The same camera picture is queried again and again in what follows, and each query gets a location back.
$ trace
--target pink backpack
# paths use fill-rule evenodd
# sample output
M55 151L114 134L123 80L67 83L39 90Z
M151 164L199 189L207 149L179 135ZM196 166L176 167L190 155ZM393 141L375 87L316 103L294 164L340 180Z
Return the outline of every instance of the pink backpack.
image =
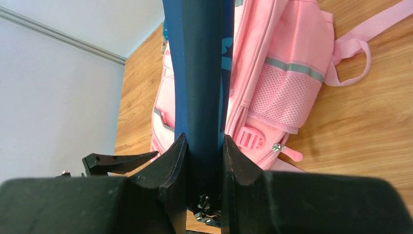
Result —
M306 122L321 85L346 86L367 75L367 41L413 13L403 0L334 41L333 16L316 0L236 0L233 67L225 133L264 170L299 171L277 159L302 154L285 146ZM365 53L357 78L340 82L335 65ZM175 101L167 45L162 80L152 113L151 150L164 153L174 141Z

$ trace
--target zipper pull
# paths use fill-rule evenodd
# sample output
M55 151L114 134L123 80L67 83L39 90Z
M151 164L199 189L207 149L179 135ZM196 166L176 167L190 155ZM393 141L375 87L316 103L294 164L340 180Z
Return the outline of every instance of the zipper pull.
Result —
M292 150L288 147L286 147L285 145L282 144L273 144L271 146L271 150L274 151L275 153L278 151L281 151L283 154L287 155L288 157L290 157L292 160L294 160L295 162L299 162L302 160L302 153Z

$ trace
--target white wall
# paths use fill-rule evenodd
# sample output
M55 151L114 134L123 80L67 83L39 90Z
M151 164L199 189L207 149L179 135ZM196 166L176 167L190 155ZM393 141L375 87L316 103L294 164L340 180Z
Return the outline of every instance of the white wall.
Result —
M124 67L0 18L0 182L113 154Z
M0 0L0 6L125 58L164 19L162 0Z

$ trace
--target wall molding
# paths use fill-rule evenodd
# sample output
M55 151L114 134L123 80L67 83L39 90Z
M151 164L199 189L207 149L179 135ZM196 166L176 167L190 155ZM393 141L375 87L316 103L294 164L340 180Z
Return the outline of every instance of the wall molding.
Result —
M85 41L79 40L77 38L74 38L70 35L67 35L59 30L56 30L54 28L51 28L47 25L44 25L40 22L37 22L33 19L27 18L23 15L20 15L16 12L10 11L4 7L0 6L0 18L3 18L5 20L11 21L13 23L16 23L18 25L21 25L23 27L29 28L35 32L44 34L48 37L54 38L56 40L59 40L61 42L64 42L66 44L69 44L71 46L74 46L78 49L87 51L91 54L100 56L104 59L110 60L112 62L125 65L126 58L116 55L112 52L109 52L107 50L104 50L102 48L99 48L97 46L94 46L92 44L89 44Z

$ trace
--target black plastic part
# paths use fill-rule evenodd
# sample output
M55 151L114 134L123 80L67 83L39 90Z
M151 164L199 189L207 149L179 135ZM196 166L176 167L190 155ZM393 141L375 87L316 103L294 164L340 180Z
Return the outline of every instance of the black plastic part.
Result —
M16 179L0 187L0 233L184 234L188 145L180 135L135 175ZM225 137L223 234L410 234L400 196L384 180L263 172Z
M70 172L63 172L61 175L56 176L57 177L71 177Z
M226 136L222 233L406 234L412 219L376 178L262 172Z
M132 177L16 179L0 187L0 233L183 234L185 136Z
M141 155L112 156L90 154L82 159L87 176L107 176L108 172L125 174L155 157L158 152Z

